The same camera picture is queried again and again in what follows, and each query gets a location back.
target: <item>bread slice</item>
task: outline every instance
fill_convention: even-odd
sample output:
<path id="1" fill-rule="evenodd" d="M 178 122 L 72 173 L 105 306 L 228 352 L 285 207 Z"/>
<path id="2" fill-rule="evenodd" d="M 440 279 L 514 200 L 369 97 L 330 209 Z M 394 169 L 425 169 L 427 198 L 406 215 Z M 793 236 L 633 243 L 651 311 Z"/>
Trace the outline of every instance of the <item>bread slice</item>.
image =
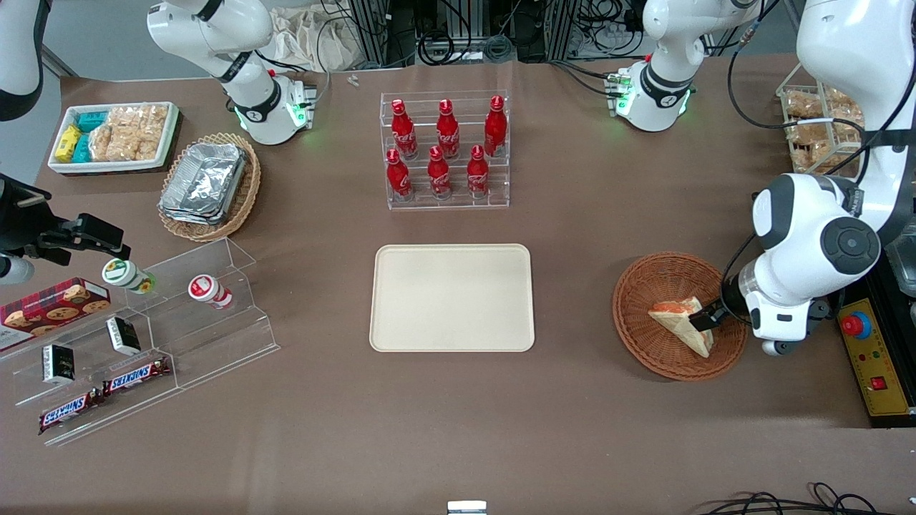
<path id="1" fill-rule="evenodd" d="M 652 320 L 660 323 L 675 336 L 687 344 L 693 352 L 703 357 L 709 357 L 713 349 L 713 332 L 697 331 L 690 323 L 690 315 L 699 312 L 703 305 L 696 297 L 683 301 L 659 302 L 649 310 Z"/>

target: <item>small bottle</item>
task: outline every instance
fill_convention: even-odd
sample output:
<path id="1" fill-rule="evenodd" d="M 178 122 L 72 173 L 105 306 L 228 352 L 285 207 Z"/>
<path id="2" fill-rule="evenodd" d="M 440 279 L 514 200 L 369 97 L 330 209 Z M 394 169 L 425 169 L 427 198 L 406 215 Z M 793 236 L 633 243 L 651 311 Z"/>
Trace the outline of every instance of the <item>small bottle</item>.
<path id="1" fill-rule="evenodd" d="M 442 158 L 442 149 L 438 145 L 430 148 L 430 165 L 427 167 L 430 174 L 432 196 L 439 201 L 448 200 L 452 196 L 452 182 L 449 181 L 449 163 Z"/>
<path id="2" fill-rule="evenodd" d="M 404 203 L 413 200 L 413 188 L 410 186 L 407 165 L 401 162 L 398 150 L 392 148 L 388 151 L 386 158 L 388 161 L 388 184 L 391 184 L 391 191 L 394 192 L 394 201 Z"/>
<path id="3" fill-rule="evenodd" d="M 439 102 L 439 121 L 436 123 L 439 133 L 439 147 L 446 159 L 458 157 L 458 120 L 452 112 L 452 101 L 445 99 Z"/>
<path id="4" fill-rule="evenodd" d="M 484 148 L 480 145 L 471 147 L 471 160 L 467 163 L 467 190 L 471 198 L 479 201 L 485 199 L 489 192 L 487 180 L 490 176 L 490 166 L 484 159 Z"/>
<path id="5" fill-rule="evenodd" d="M 503 112 L 505 106 L 506 100 L 498 94 L 490 99 L 490 112 L 484 121 L 484 151 L 487 156 L 502 155 L 505 150 L 508 131 L 508 120 Z"/>
<path id="6" fill-rule="evenodd" d="M 188 284 L 188 295 L 195 301 L 206 302 L 214 309 L 222 310 L 232 304 L 232 292 L 214 276 L 201 274 Z"/>
<path id="7" fill-rule="evenodd" d="M 118 286 L 133 293 L 144 295 L 156 287 L 156 276 L 140 269 L 132 261 L 112 259 L 102 268 L 102 279 L 112 286 Z"/>
<path id="8" fill-rule="evenodd" d="M 395 145 L 398 146 L 403 159 L 414 159 L 417 157 L 417 133 L 413 127 L 413 120 L 407 114 L 407 107 L 404 101 L 395 99 L 391 101 L 391 112 L 395 117 L 391 120 L 391 132 L 395 137 Z"/>

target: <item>yellow control panel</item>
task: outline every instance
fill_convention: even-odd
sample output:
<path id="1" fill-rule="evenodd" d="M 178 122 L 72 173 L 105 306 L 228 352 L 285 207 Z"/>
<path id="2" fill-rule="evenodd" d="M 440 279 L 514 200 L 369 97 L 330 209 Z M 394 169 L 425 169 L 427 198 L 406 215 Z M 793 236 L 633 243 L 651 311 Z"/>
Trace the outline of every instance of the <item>yellow control panel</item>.
<path id="1" fill-rule="evenodd" d="M 868 413 L 873 417 L 908 414 L 910 406 L 890 362 L 871 302 L 862 299 L 846 305 L 840 310 L 839 320 Z"/>

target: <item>red button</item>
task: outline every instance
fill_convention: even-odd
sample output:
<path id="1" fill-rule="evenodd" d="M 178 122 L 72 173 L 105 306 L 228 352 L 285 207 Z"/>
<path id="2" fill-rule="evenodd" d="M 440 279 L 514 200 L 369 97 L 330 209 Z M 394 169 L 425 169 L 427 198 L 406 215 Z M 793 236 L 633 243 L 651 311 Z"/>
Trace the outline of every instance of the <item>red button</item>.
<path id="1" fill-rule="evenodd" d="M 865 324 L 862 323 L 862 319 L 853 314 L 843 317 L 843 320 L 840 321 L 840 327 L 845 334 L 850 336 L 859 336 L 865 331 Z"/>
<path id="2" fill-rule="evenodd" d="M 872 378 L 871 389 L 888 389 L 888 383 L 883 377 Z"/>

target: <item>floor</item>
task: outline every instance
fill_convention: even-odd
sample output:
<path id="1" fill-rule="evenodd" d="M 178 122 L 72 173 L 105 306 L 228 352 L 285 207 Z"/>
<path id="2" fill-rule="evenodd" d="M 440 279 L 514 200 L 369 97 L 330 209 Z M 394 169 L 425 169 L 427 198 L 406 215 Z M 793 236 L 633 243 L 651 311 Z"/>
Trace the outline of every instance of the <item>floor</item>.
<path id="1" fill-rule="evenodd" d="M 163 52 L 150 38 L 146 14 L 152 1 L 55 0 L 45 31 L 45 45 L 82 77 L 105 81 L 205 77 L 201 69 Z M 303 1 L 264 3 L 270 8 L 301 5 Z M 794 27 L 787 10 L 777 7 L 745 52 L 793 52 L 794 49 Z M 47 157 L 59 117 L 59 82 L 54 75 L 46 73 L 44 93 L 38 105 L 22 118 L 0 123 L 0 172 L 34 183 Z"/>

